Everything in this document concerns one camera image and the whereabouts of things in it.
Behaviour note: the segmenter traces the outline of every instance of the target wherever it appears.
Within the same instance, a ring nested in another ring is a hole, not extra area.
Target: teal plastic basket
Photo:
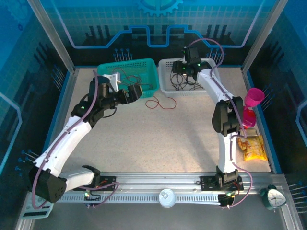
[[[113,74],[115,72],[119,72],[120,81],[122,83],[125,84],[137,83],[136,78],[129,78],[128,80],[126,78],[126,75],[123,73],[121,69],[128,76],[129,75],[140,76],[142,80],[141,82],[141,87],[143,91],[143,95],[141,96],[142,98],[152,97],[154,93],[159,89],[159,77],[158,77],[157,67],[154,64],[154,61],[150,58],[101,64],[97,68],[97,73],[99,75],[103,75],[103,74]],[[127,89],[127,86],[123,84],[119,84],[118,87],[120,90]]]

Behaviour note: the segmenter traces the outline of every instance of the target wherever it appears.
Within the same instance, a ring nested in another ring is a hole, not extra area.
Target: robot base
[[[116,177],[115,176],[103,176],[103,175],[100,175],[99,183],[96,184],[95,186],[88,186],[88,187],[96,187],[96,186],[108,185],[108,184],[113,183],[115,181],[116,181]],[[115,190],[115,185],[112,185],[112,186],[109,186],[107,188],[96,190],[96,192],[98,192],[98,191],[110,191],[110,192],[113,192],[114,190]],[[75,188],[74,191],[85,191],[85,189]]]
[[[202,191],[227,191],[232,192],[238,190],[235,184],[232,182],[225,186],[220,186],[218,181],[216,180],[215,176],[201,176],[201,181],[196,182],[201,186]],[[241,176],[237,177],[236,181],[237,186],[239,187],[240,191],[244,190],[243,182]]]

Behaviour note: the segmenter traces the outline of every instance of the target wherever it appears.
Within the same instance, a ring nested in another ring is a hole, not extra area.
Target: clock face
[[[286,203],[286,197],[276,189],[270,189],[268,191],[268,200],[273,207],[278,207]]]

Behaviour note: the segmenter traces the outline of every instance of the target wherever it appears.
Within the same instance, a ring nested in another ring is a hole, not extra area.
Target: white plastic basket
[[[158,72],[161,91],[166,95],[166,97],[181,97],[206,94],[206,90],[189,90],[193,88],[193,86],[190,85],[187,85],[184,88],[185,90],[175,90],[175,88],[172,86],[169,76],[173,68],[173,62],[179,60],[182,60],[182,58],[162,59],[161,61],[159,61]],[[215,62],[212,58],[202,57],[201,61],[208,62],[211,67],[215,66]],[[213,73],[217,77],[217,79],[221,81],[217,68],[213,70]]]

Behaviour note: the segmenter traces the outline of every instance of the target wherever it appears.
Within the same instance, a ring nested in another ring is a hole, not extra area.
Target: gear logo
[[[26,0],[0,0],[0,7],[7,7],[13,18],[21,23],[28,16],[28,5]]]
[[[167,13],[172,13],[173,10],[178,9],[178,5],[183,3],[183,0],[137,0],[139,10],[144,13],[149,13],[150,16],[154,14],[166,16]]]

